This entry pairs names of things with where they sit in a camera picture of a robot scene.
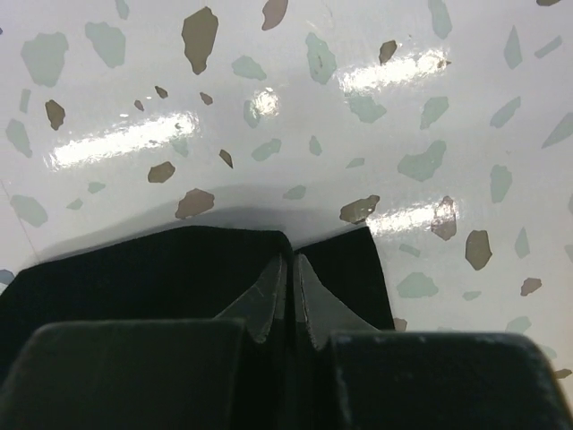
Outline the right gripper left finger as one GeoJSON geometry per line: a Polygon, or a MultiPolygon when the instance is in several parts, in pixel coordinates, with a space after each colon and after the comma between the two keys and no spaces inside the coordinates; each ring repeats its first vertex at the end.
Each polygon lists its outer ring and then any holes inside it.
{"type": "Polygon", "coordinates": [[[57,322],[1,389],[4,429],[273,429],[287,262],[211,319],[57,322]]]}

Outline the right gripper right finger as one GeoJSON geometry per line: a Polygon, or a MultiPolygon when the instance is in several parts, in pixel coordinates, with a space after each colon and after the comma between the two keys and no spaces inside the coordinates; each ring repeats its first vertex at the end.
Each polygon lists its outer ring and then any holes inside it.
{"type": "Polygon", "coordinates": [[[569,429],[542,350],[509,332],[378,330],[321,283],[293,275],[297,394],[308,429],[569,429]]]}

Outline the black t shirt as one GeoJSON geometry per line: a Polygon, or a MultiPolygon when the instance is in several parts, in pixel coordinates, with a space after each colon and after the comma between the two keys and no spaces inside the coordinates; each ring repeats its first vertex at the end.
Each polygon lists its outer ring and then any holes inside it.
{"type": "MultiPolygon", "coordinates": [[[[372,235],[359,228],[302,250],[322,285],[375,328],[393,328],[372,235]]],[[[245,292],[277,256],[279,231],[185,227],[20,271],[1,295],[1,370],[48,323],[210,318],[245,292]]]]}

